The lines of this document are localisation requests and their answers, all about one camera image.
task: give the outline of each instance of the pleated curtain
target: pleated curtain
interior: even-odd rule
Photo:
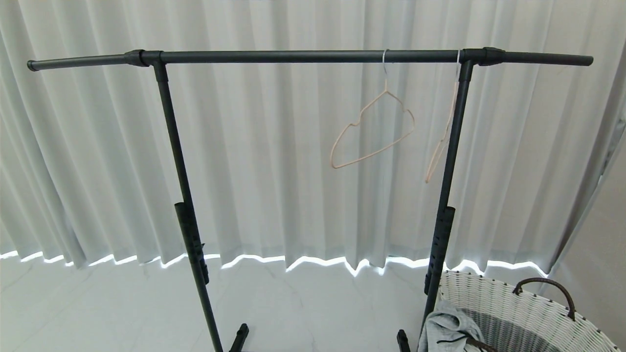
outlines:
[[[0,3],[3,253],[85,266],[184,253],[178,180],[153,71],[33,73],[29,59],[131,49],[461,49],[590,54],[588,68],[474,70],[450,204],[448,265],[533,261],[548,271],[581,189],[626,38],[626,3],[602,1],[3,1]],[[330,259],[428,257],[456,64],[387,64],[416,117],[390,150],[339,170],[329,153],[383,88],[382,64],[168,65],[206,254]],[[411,128],[383,98],[337,162]]]

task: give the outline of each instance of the black horizontal rod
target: black horizontal rod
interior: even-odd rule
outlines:
[[[104,65],[150,66],[142,61],[158,58],[161,63],[379,63],[383,50],[307,50],[307,51],[129,51],[125,54],[85,56],[55,60],[28,61],[31,71]],[[479,65],[498,63],[537,63],[549,65],[589,66],[592,56],[516,53],[496,48],[457,50],[387,50],[388,63],[461,63],[472,61]]]

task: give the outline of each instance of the woven basket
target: woven basket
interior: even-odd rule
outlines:
[[[570,307],[523,292],[522,285],[529,282],[558,287]],[[549,279],[526,279],[513,288],[483,276],[446,271],[441,277],[439,298],[471,317],[485,343],[498,352],[620,351],[595,325],[575,312],[567,290]]]

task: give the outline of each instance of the black garment rack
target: black garment rack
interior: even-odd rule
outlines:
[[[335,51],[147,51],[133,50],[124,54],[85,56],[57,60],[29,60],[27,66],[31,71],[50,70],[53,68],[72,68],[105,65],[133,65],[140,67],[152,66],[156,82],[161,94],[161,103],[167,123],[170,143],[174,154],[176,171],[183,202],[176,203],[174,208],[185,241],[185,248],[192,267],[200,303],[207,320],[208,330],[216,352],[223,352],[218,335],[215,316],[208,298],[208,268],[202,252],[198,224],[193,209],[192,193],[187,179],[187,170],[183,159],[183,150],[174,117],[174,107],[167,78],[167,64],[176,63],[455,63],[461,64],[458,93],[450,133],[448,154],[443,172],[443,184],[439,197],[437,218],[434,227],[431,256],[424,282],[424,293],[428,295],[424,317],[433,311],[443,263],[448,249],[448,241],[454,219],[454,208],[448,205],[450,186],[454,172],[454,162],[459,146],[461,124],[465,103],[468,97],[470,79],[475,65],[491,66],[500,63],[534,63],[548,65],[589,66],[593,63],[592,56],[519,53],[507,52],[498,48],[462,49],[458,50],[335,50]],[[237,331],[230,352],[241,352],[248,336],[248,326],[244,323]],[[398,331],[396,341],[400,352],[410,352],[408,339],[404,330]]]

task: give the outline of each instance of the clothes hanger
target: clothes hanger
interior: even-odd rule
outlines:
[[[448,145],[447,143],[443,144],[443,142],[449,141],[450,137],[446,139],[448,135],[448,130],[450,129],[450,122],[452,121],[452,115],[454,113],[454,107],[456,106],[456,92],[459,88],[459,67],[460,62],[459,59],[461,57],[461,50],[456,53],[456,78],[454,79],[454,93],[452,94],[452,103],[450,104],[450,114],[448,115],[448,123],[446,124],[446,130],[443,132],[443,137],[437,143],[437,147],[434,149],[433,157],[431,158],[430,164],[428,164],[428,170],[426,171],[426,183],[430,181],[430,178],[433,176],[435,169],[437,168],[437,164],[439,163],[439,159],[441,159],[441,154],[443,154],[443,150]]]
[[[382,68],[385,71],[385,89],[382,91],[382,93],[378,94],[377,97],[374,98],[374,100],[370,101],[360,112],[359,114],[359,120],[356,123],[350,123],[348,124],[346,127],[344,127],[343,131],[341,131],[341,133],[339,134],[339,137],[337,137],[337,140],[335,141],[335,144],[332,145],[332,149],[331,149],[331,167],[332,168],[341,168],[344,166],[348,166],[348,165],[352,165],[354,163],[360,162],[361,160],[365,160],[369,157],[372,157],[380,152],[382,152],[383,150],[386,150],[388,148],[391,148],[394,144],[396,144],[397,142],[400,142],[401,140],[405,139],[408,135],[410,135],[413,130],[415,130],[415,117],[413,116],[413,113],[411,112],[411,110],[409,109],[405,109],[404,108],[404,103],[402,102],[402,100],[400,100],[400,98],[398,98],[397,96],[395,96],[393,93],[391,93],[388,88],[387,88],[387,68],[385,67],[385,53],[387,52],[388,49],[385,49],[382,52]],[[371,154],[368,154],[364,157],[358,158],[356,160],[353,160],[351,162],[347,162],[347,163],[343,163],[341,165],[335,165],[334,161],[333,161],[333,156],[335,154],[335,148],[337,147],[337,144],[339,143],[339,140],[341,139],[341,137],[343,137],[344,133],[347,131],[348,128],[350,127],[356,127],[359,124],[361,124],[362,120],[363,120],[363,113],[369,109],[370,107],[372,107],[372,105],[378,101],[378,99],[382,98],[382,96],[384,95],[389,95],[392,98],[394,98],[399,104],[400,104],[400,108],[402,108],[402,114],[404,113],[409,113],[409,115],[411,116],[411,120],[413,121],[413,127],[411,128],[410,131],[407,132],[407,134],[403,135],[402,137],[398,138],[397,140],[393,141],[391,144],[389,144],[388,146],[377,150]]]

